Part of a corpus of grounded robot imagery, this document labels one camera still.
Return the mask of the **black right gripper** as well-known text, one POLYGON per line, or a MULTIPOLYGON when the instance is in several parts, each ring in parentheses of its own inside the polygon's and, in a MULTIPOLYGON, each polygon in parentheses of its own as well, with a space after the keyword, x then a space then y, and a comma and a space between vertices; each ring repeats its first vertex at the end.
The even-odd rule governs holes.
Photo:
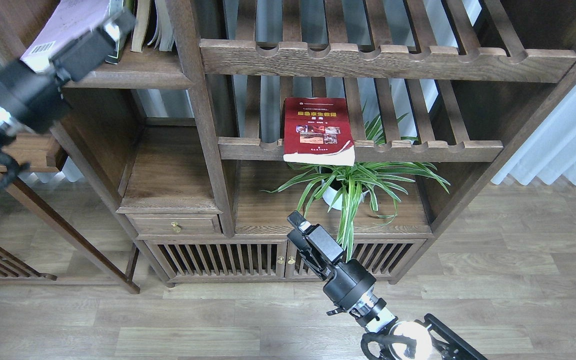
POLYGON ((333 313, 369 313, 377 305, 375 277, 358 260, 343 260, 344 251, 320 225, 294 210, 286 220, 293 227, 288 239, 308 268, 325 282, 323 292, 334 304, 333 313))

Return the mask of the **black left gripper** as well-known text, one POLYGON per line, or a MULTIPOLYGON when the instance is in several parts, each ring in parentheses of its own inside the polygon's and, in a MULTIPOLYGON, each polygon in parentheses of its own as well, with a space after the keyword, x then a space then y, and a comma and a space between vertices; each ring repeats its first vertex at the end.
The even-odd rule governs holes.
POLYGON ((87 32, 55 53, 47 71, 36 73, 20 59, 0 70, 0 136, 48 132, 70 108, 62 86, 98 68, 136 22, 130 9, 121 9, 103 21, 103 30, 87 32))

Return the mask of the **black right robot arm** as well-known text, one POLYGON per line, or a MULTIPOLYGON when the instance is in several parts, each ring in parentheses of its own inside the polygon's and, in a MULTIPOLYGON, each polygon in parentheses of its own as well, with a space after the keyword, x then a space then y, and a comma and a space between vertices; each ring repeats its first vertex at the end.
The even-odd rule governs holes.
POLYGON ((368 360, 482 360, 484 355, 428 313, 423 321, 400 321, 375 296, 376 279, 358 260, 344 260, 343 249, 320 225, 294 211, 288 239, 301 259, 324 281, 323 292, 334 304, 329 316, 349 313, 364 328, 360 347, 368 360))

